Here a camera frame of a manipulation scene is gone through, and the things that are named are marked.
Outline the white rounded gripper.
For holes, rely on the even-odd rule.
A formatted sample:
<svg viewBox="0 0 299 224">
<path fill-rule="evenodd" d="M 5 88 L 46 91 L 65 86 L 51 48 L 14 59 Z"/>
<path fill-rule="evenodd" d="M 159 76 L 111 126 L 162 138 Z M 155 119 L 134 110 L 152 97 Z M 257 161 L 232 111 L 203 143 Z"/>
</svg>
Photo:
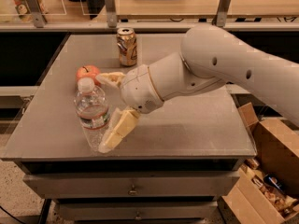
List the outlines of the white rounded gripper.
<svg viewBox="0 0 299 224">
<path fill-rule="evenodd" d="M 148 114 L 160 108 L 164 101 L 153 85 L 149 67 L 144 64 L 126 75 L 123 72 L 101 73 L 95 79 L 102 85 L 120 88 L 122 100 L 130 106 L 123 110 L 116 108 L 112 113 L 98 147 L 100 153 L 108 153 L 135 128 L 140 113 Z"/>
</svg>

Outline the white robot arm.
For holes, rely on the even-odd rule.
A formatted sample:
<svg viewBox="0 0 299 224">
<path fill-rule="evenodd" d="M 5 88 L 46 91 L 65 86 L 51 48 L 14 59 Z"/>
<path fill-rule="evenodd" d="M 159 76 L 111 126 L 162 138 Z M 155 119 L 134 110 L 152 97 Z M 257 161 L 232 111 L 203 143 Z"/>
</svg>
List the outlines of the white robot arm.
<svg viewBox="0 0 299 224">
<path fill-rule="evenodd" d="M 124 74 L 96 77 L 120 91 L 126 103 L 115 110 L 99 144 L 108 153 L 148 114 L 177 96 L 214 91 L 227 82 L 242 87 L 284 118 L 299 125 L 299 64 L 258 50 L 214 25 L 187 31 L 180 51 Z"/>
</svg>

